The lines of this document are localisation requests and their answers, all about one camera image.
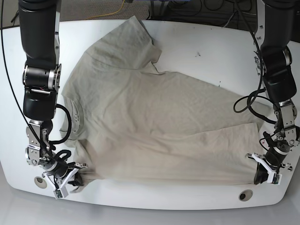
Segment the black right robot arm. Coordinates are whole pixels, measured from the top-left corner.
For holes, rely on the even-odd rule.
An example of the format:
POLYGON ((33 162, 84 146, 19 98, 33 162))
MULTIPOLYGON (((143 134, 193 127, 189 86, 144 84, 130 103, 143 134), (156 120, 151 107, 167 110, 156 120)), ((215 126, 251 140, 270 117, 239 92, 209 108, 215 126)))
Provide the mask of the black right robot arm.
POLYGON ((29 138, 25 156, 29 165, 44 169, 56 194, 60 194, 67 184, 77 188, 83 186, 79 170, 86 167, 85 164, 68 162, 69 150, 56 151, 56 145, 69 138, 71 126, 62 139, 49 140, 56 110, 65 110, 57 103, 61 73, 60 7, 59 0, 18 2, 21 41, 27 57, 22 75, 24 99, 19 108, 27 123, 29 138))

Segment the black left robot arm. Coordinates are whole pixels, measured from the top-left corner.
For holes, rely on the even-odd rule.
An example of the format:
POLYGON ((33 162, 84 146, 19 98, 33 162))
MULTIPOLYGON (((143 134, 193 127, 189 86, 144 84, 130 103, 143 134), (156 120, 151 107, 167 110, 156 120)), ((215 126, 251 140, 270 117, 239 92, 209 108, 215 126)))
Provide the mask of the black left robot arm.
POLYGON ((283 161, 291 149, 300 143, 300 128, 295 124, 298 112, 292 101, 297 87, 291 70, 292 54, 288 47, 298 4, 297 0, 258 0, 256 31, 252 31, 247 20, 244 21, 257 49, 257 66, 260 70, 259 86, 246 97, 244 109, 273 124, 275 129, 273 134, 263 133, 262 139, 268 145, 266 153, 249 155, 257 162, 255 185, 264 182, 280 184, 280 169, 285 167, 283 161), (265 93, 264 98, 272 103, 276 121, 253 110, 252 104, 261 93, 265 93))

